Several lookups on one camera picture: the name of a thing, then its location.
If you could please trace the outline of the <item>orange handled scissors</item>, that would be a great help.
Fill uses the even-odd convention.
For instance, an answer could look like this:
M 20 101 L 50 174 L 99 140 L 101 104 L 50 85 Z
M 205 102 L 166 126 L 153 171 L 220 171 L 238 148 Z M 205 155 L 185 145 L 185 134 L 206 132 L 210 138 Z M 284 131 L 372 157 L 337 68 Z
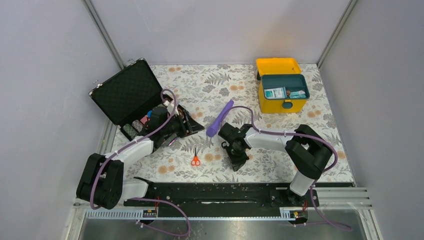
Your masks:
M 194 156 L 193 156 L 193 159 L 191 160 L 191 165 L 195 166 L 195 167 L 201 165 L 201 161 L 199 160 L 198 155 L 197 155 L 197 148 L 196 147 L 194 148 Z

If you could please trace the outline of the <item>gauze dressing packet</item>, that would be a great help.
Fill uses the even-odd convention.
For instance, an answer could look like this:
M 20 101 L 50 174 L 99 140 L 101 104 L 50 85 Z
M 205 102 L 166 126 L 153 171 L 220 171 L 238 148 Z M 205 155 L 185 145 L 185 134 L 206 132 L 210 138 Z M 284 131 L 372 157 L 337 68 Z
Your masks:
M 269 88 L 264 90 L 264 97 L 268 100 L 286 99 L 287 90 L 285 87 Z

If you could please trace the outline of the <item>teal packet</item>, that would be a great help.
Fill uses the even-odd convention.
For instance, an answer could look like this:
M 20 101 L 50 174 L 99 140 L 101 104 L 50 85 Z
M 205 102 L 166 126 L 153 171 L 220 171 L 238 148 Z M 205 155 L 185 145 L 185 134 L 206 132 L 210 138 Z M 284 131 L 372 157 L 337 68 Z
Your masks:
M 291 91 L 289 94 L 289 97 L 291 99 L 305 99 L 307 96 L 304 90 L 299 90 L 299 91 Z

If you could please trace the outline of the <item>teal divided tray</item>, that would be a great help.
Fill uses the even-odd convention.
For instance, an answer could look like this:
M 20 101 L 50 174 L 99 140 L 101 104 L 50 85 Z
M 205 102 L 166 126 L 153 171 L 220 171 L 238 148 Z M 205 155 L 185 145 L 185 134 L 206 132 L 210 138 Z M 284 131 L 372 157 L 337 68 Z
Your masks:
M 306 93 L 306 98 L 290 98 L 287 95 L 285 99 L 266 99 L 266 100 L 307 100 L 310 97 L 310 92 L 307 87 L 306 79 L 302 74 L 269 74 L 263 75 L 261 77 L 261 90 L 258 91 L 259 94 L 264 96 L 265 89 L 281 88 L 285 87 L 287 91 L 295 92 L 303 90 Z

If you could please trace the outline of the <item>yellow plastic box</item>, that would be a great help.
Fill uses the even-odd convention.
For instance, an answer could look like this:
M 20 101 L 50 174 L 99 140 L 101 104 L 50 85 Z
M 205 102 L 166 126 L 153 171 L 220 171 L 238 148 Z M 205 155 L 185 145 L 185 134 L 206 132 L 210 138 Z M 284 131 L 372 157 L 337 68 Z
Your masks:
M 279 113 L 299 113 L 309 99 L 276 99 L 267 100 L 263 97 L 259 90 L 261 87 L 261 78 L 263 75 L 285 75 L 285 74 L 301 74 L 302 71 L 297 61 L 290 57 L 273 57 L 256 59 L 257 74 L 256 79 L 259 81 L 258 101 L 260 110 L 264 114 Z

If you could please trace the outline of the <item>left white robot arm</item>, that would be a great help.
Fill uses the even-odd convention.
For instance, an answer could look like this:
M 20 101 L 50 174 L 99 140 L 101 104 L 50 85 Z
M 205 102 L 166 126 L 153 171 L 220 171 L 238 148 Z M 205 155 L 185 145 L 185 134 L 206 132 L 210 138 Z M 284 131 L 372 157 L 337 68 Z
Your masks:
M 118 204 L 136 198 L 148 206 L 155 192 L 148 180 L 125 177 L 135 162 L 150 156 L 163 144 L 175 138 L 185 138 L 204 130 L 183 107 L 157 106 L 135 138 L 119 150 L 107 154 L 91 154 L 76 189 L 76 197 L 91 203 L 94 209 L 113 209 Z

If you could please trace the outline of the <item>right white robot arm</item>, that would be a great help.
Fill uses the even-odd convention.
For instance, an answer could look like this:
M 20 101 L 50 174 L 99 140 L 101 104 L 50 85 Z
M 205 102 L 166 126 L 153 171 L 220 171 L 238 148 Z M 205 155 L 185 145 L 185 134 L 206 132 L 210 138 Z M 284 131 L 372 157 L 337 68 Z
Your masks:
M 299 125 L 295 132 L 271 132 L 256 129 L 252 124 L 234 127 L 225 123 L 218 136 L 226 151 L 233 171 L 238 171 L 249 159 L 247 150 L 263 148 L 285 152 L 297 168 L 287 191 L 287 201 L 293 206 L 307 199 L 307 191 L 317 181 L 334 154 L 333 147 L 311 127 Z

